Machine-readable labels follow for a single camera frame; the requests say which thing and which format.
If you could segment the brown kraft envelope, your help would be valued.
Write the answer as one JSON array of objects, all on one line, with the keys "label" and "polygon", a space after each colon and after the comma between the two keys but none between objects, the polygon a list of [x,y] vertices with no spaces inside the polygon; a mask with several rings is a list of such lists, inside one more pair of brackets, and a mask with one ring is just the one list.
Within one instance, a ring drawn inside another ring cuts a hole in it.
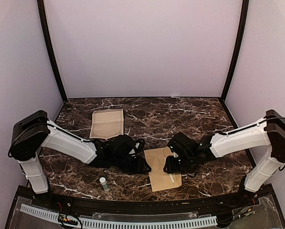
[{"label": "brown kraft envelope", "polygon": [[172,183],[169,174],[163,171],[166,158],[173,156],[168,147],[145,150],[144,154],[147,163],[152,168],[148,174],[153,192],[173,189],[182,185],[181,174],[173,174],[175,182]]}]

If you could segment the beige lined stationery sheet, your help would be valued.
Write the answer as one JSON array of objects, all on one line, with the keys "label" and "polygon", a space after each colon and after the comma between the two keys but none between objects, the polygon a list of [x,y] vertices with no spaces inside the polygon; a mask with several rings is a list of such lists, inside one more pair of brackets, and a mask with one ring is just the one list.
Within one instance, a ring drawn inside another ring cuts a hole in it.
[{"label": "beige lined stationery sheet", "polygon": [[123,109],[106,109],[93,112],[90,138],[107,140],[123,134]]}]

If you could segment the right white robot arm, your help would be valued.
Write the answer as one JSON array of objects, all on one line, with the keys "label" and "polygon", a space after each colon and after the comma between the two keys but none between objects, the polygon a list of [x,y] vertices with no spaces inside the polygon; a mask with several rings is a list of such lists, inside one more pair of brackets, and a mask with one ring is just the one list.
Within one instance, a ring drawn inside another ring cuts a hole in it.
[{"label": "right white robot arm", "polygon": [[245,176],[233,203],[243,207],[277,170],[285,165],[285,117],[275,110],[240,128],[206,135],[199,142],[184,133],[175,134],[167,144],[173,155],[167,157],[163,171],[169,174],[194,172],[199,165],[234,152],[259,146],[267,150],[257,166]]}]

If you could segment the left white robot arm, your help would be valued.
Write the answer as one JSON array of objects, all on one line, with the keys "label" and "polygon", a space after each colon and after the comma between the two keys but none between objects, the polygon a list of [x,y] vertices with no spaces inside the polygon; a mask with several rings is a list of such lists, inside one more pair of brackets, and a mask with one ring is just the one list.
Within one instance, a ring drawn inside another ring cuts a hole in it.
[{"label": "left white robot arm", "polygon": [[50,192],[49,181],[38,159],[42,148],[59,151],[92,167],[113,166],[124,173],[145,174],[151,167],[141,155],[144,145],[144,139],[134,140],[128,135],[106,141],[87,140],[62,129],[44,110],[39,110],[14,125],[8,157],[19,162],[38,200],[45,207],[53,208],[57,198]]}]

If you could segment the black front frame rail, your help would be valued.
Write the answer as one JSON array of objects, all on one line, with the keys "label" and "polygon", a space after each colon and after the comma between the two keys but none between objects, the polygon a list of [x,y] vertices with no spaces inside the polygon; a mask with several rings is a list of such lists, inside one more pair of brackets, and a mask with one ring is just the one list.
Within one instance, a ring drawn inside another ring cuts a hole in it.
[{"label": "black front frame rail", "polygon": [[51,192],[37,195],[31,188],[21,187],[21,189],[37,206],[62,209],[63,212],[77,215],[94,213],[155,215],[187,212],[197,212],[200,215],[222,215],[231,214],[234,209],[242,209],[259,203],[254,196],[241,197],[238,193],[187,200],[130,202],[77,198]]}]

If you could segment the left black corner post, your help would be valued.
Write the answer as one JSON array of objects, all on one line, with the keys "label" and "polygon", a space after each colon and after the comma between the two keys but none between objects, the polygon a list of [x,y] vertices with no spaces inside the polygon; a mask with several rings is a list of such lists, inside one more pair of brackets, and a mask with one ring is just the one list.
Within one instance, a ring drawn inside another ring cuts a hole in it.
[{"label": "left black corner post", "polygon": [[61,99],[62,99],[63,103],[65,103],[68,100],[68,98],[66,95],[65,88],[63,86],[62,78],[61,78],[61,75],[59,73],[57,61],[56,61],[54,50],[53,50],[52,40],[50,37],[50,31],[49,31],[49,26],[48,26],[48,21],[47,21],[47,17],[46,17],[44,0],[37,0],[37,6],[38,6],[38,12],[39,12],[39,17],[40,17],[44,42],[45,42],[47,54],[49,57],[49,61],[51,64],[51,68],[53,71],[53,75],[54,75],[54,78],[55,78]]}]

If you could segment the black corner post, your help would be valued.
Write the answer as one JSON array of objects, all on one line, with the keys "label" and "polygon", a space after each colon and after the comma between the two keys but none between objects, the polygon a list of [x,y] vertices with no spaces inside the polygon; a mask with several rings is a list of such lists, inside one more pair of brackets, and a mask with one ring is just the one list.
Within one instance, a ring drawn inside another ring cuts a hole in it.
[{"label": "black corner post", "polygon": [[242,45],[242,40],[243,40],[243,35],[244,35],[244,30],[245,30],[245,25],[246,25],[246,19],[247,19],[247,14],[248,14],[248,8],[249,8],[249,0],[243,0],[242,1],[242,8],[241,8],[241,14],[240,14],[240,20],[239,20],[239,26],[237,30],[237,35],[236,35],[236,40],[235,40],[235,45],[232,53],[232,58],[231,58],[231,63],[229,66],[229,70],[227,73],[227,77],[225,80],[225,84],[223,87],[223,91],[221,94],[221,101],[222,103],[225,103],[232,79],[234,76],[234,72],[236,69],[241,45]]},{"label": "black corner post", "polygon": [[53,50],[52,40],[50,37],[50,31],[49,31],[49,26],[48,26],[48,21],[47,21],[47,17],[46,17],[44,0],[37,0],[37,6],[38,6],[38,12],[39,12],[39,17],[40,17],[44,42],[45,42],[47,54],[49,57],[49,61],[51,64],[51,68],[53,71],[53,75],[54,75],[54,78],[55,78],[61,99],[62,99],[63,103],[65,103],[68,100],[68,98],[66,95],[65,88],[63,86],[62,78],[61,78],[61,75],[59,73],[57,61],[56,61],[54,50]]}]

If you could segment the right black corner post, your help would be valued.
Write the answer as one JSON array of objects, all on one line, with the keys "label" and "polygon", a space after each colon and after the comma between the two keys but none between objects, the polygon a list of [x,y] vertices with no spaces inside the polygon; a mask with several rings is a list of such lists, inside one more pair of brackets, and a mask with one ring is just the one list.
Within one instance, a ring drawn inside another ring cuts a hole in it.
[{"label": "right black corner post", "polygon": [[232,58],[231,58],[231,63],[229,66],[229,70],[227,73],[227,77],[225,80],[225,84],[223,87],[223,91],[221,94],[221,101],[222,103],[225,103],[232,79],[234,76],[234,72],[236,69],[241,45],[242,45],[242,40],[243,40],[243,35],[244,35],[244,30],[245,30],[245,25],[246,25],[246,19],[247,19],[247,14],[248,14],[248,8],[249,8],[249,0],[243,0],[242,1],[242,8],[241,8],[241,14],[240,14],[240,20],[239,20],[239,26],[237,30],[237,35],[236,35],[236,40],[235,40],[235,45],[232,53]]}]

